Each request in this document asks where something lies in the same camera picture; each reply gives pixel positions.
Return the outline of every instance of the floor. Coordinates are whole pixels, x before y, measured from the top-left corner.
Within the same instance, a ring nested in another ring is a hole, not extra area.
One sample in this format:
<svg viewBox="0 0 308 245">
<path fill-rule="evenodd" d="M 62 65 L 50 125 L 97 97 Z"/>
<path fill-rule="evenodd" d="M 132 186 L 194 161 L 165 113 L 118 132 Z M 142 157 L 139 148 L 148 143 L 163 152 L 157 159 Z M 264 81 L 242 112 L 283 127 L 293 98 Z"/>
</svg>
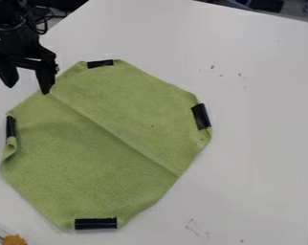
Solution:
<svg viewBox="0 0 308 245">
<path fill-rule="evenodd" d="M 219 5 L 234 7 L 238 9 L 250 10 L 250 8 L 239 4 L 236 0 L 216 0 L 216 1 L 197 0 L 197 1 L 207 2 L 207 3 L 216 3 Z M 274 12 L 268 12 L 268 11 L 262 11 L 262 12 L 308 22 L 308 0 L 283 0 L 283 1 L 284 1 L 284 6 L 280 13 L 274 13 Z"/>
</svg>

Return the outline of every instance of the green cloth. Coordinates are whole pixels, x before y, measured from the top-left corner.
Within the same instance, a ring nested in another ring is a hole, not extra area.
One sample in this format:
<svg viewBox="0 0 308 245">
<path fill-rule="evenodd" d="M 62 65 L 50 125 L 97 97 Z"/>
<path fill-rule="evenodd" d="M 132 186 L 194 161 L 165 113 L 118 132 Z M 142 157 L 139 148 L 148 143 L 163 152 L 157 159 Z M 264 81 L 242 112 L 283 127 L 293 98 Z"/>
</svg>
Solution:
<svg viewBox="0 0 308 245">
<path fill-rule="evenodd" d="M 2 176 L 61 229 L 75 219 L 123 226 L 157 202 L 209 143 L 191 107 L 196 97 L 121 60 L 79 62 L 51 93 L 13 108 L 16 138 Z"/>
</svg>

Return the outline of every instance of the white table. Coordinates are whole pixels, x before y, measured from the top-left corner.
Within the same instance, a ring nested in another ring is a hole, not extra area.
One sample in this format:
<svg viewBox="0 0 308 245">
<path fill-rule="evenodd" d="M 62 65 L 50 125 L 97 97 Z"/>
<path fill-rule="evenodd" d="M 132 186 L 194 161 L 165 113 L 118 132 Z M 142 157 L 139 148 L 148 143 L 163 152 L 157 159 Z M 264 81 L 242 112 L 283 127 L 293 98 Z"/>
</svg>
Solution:
<svg viewBox="0 0 308 245">
<path fill-rule="evenodd" d="M 211 144 L 117 231 L 64 233 L 0 177 L 0 222 L 35 244 L 308 244 L 308 23 L 190 0 L 92 0 L 42 38 L 61 71 L 121 58 L 195 93 Z M 37 89 L 0 81 L 5 112 Z"/>
</svg>

